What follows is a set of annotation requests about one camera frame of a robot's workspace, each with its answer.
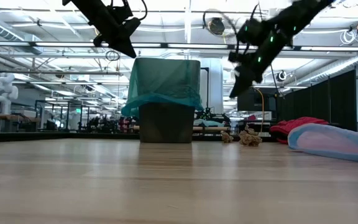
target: red blanket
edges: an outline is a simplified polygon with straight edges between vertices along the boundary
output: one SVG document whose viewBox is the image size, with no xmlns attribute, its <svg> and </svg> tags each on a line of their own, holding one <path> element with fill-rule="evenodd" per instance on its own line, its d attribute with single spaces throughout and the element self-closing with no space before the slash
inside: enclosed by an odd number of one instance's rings
<svg viewBox="0 0 358 224">
<path fill-rule="evenodd" d="M 276 138 L 278 142 L 288 144 L 288 134 L 294 128 L 297 128 L 304 124 L 329 124 L 323 119 L 302 117 L 290 121 L 280 121 L 277 125 L 270 127 L 270 135 Z"/>
</svg>

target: black trash can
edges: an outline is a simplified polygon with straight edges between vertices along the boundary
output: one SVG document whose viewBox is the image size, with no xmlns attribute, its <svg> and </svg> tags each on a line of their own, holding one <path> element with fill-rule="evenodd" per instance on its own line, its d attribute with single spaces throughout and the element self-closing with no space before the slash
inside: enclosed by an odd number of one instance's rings
<svg viewBox="0 0 358 224">
<path fill-rule="evenodd" d="M 147 103 L 140 106 L 140 141 L 191 143 L 194 113 L 194 107 L 176 103 Z"/>
</svg>

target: brown plush toy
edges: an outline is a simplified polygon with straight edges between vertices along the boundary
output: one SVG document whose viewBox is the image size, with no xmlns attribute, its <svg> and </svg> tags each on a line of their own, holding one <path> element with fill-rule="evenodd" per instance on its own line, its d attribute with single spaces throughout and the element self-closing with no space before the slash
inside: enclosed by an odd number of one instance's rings
<svg viewBox="0 0 358 224">
<path fill-rule="evenodd" d="M 221 131 L 221 134 L 222 134 L 222 141 L 223 141 L 224 143 L 233 142 L 233 137 L 230 136 L 227 132 Z"/>
<path fill-rule="evenodd" d="M 244 131 L 241 131 L 240 134 L 240 144 L 244 146 L 258 146 L 262 142 L 262 138 L 258 136 L 252 128 L 246 126 Z"/>
</svg>

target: black curtain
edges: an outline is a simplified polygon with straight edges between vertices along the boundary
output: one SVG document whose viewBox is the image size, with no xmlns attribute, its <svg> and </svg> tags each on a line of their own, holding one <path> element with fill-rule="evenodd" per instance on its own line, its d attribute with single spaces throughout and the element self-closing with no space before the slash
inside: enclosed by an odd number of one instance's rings
<svg viewBox="0 0 358 224">
<path fill-rule="evenodd" d="M 356 71 L 330 79 L 331 122 L 357 131 Z"/>
<path fill-rule="evenodd" d="M 330 121 L 329 81 L 311 88 L 311 116 Z"/>
<path fill-rule="evenodd" d="M 296 118 L 311 116 L 311 89 L 298 90 L 294 95 L 294 115 Z"/>
<path fill-rule="evenodd" d="M 356 131 L 356 71 L 280 97 L 278 111 L 278 120 L 288 121 L 311 116 Z"/>
</svg>

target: light wood floor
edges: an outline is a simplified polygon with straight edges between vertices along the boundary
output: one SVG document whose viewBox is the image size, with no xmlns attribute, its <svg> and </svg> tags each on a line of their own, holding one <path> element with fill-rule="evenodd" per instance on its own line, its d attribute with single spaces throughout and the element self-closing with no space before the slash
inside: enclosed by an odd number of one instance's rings
<svg viewBox="0 0 358 224">
<path fill-rule="evenodd" d="M 0 143 L 0 223 L 358 224 L 358 163 L 273 143 Z"/>
</svg>

